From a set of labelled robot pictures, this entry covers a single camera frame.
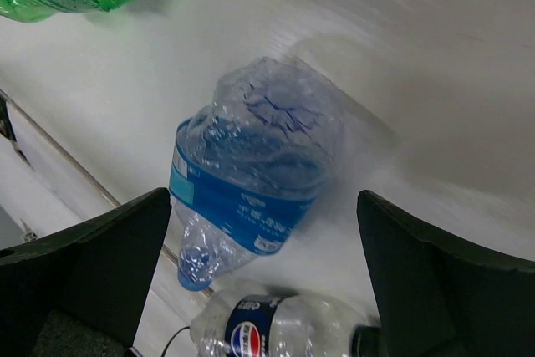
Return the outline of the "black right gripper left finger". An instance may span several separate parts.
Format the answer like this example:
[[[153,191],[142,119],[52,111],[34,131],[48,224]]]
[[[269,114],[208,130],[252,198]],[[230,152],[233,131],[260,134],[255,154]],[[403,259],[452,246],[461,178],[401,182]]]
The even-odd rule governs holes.
[[[1,251],[3,356],[130,356],[171,214],[157,188]]]

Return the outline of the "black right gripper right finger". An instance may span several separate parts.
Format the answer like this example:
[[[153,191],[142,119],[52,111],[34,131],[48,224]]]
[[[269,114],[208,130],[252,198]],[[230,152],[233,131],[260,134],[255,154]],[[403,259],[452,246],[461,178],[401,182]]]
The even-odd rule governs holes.
[[[376,193],[356,215],[389,356],[532,356],[534,263],[469,242]]]

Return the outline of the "pepsi bottle black cap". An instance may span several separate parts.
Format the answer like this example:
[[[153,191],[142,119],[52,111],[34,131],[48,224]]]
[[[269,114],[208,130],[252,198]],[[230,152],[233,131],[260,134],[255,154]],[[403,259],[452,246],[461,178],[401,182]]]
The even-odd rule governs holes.
[[[200,356],[386,356],[382,329],[333,296],[241,281],[191,321]]]

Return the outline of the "crushed blue label bottle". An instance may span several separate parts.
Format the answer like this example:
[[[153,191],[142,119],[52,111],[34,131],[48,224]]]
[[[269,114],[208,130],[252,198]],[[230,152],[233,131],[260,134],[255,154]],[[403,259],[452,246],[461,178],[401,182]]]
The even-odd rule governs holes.
[[[344,133],[335,91],[301,59],[256,59],[178,126],[169,191],[185,289],[280,251],[334,176]]]

